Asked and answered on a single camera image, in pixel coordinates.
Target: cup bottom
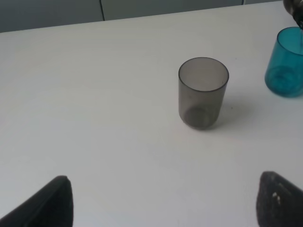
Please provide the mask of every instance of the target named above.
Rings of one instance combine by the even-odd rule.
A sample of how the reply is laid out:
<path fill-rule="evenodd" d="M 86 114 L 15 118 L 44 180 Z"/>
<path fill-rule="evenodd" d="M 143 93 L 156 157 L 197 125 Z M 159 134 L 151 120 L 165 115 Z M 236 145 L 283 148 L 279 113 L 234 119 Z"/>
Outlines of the cup bottom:
<path fill-rule="evenodd" d="M 193 106 L 185 112 L 183 121 L 192 128 L 207 129 L 216 122 L 218 113 L 211 105 Z"/>
<path fill-rule="evenodd" d="M 265 83 L 272 92 L 284 97 L 296 97 L 303 92 L 303 75 L 290 67 L 268 69 Z"/>

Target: blue plastic cup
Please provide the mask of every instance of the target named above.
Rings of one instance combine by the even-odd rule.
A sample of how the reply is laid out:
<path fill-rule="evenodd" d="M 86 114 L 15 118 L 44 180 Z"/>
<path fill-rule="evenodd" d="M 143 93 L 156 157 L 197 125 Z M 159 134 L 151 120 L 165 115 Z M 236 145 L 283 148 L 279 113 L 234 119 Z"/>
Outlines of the blue plastic cup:
<path fill-rule="evenodd" d="M 265 83 L 280 96 L 295 97 L 303 93 L 303 31 L 299 27 L 279 32 Z"/>

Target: gray translucent cup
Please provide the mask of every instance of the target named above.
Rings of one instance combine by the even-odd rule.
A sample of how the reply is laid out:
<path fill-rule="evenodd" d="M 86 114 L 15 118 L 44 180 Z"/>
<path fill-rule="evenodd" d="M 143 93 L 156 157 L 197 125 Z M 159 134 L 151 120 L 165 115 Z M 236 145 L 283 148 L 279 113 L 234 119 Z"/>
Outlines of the gray translucent cup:
<path fill-rule="evenodd" d="M 179 115 L 195 129 L 207 129 L 218 119 L 229 72 L 212 58 L 193 58 L 179 69 Z"/>

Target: background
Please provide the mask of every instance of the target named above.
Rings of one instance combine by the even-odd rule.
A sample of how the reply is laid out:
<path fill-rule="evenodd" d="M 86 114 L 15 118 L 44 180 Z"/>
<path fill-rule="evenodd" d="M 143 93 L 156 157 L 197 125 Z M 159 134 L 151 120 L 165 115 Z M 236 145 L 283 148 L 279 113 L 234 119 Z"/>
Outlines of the background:
<path fill-rule="evenodd" d="M 273 0 L 0 0 L 0 32 L 268 1 Z"/>

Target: cup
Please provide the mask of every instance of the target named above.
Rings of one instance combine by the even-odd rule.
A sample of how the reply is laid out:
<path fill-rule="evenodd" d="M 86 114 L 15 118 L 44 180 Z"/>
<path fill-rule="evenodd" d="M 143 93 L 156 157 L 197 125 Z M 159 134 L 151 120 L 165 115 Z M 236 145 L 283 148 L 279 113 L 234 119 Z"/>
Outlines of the cup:
<path fill-rule="evenodd" d="M 303 39 L 299 27 L 279 32 L 265 74 L 265 83 L 274 93 L 284 97 L 303 92 Z"/>
<path fill-rule="evenodd" d="M 195 129 L 207 129 L 218 119 L 229 72 L 212 58 L 193 58 L 179 69 L 179 115 Z"/>

